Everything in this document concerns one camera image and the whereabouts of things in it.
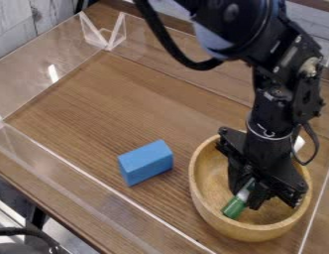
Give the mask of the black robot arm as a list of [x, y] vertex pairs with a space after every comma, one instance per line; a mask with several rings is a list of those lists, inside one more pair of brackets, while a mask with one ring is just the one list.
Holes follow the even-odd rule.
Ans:
[[296, 166], [306, 132], [318, 144], [310, 120], [321, 115], [321, 47], [286, 14], [285, 0], [175, 0], [192, 16], [201, 45], [216, 61], [252, 66], [254, 103], [246, 131], [220, 129], [218, 150], [229, 158], [233, 193], [249, 189], [246, 206], [273, 197], [298, 206], [309, 184]]

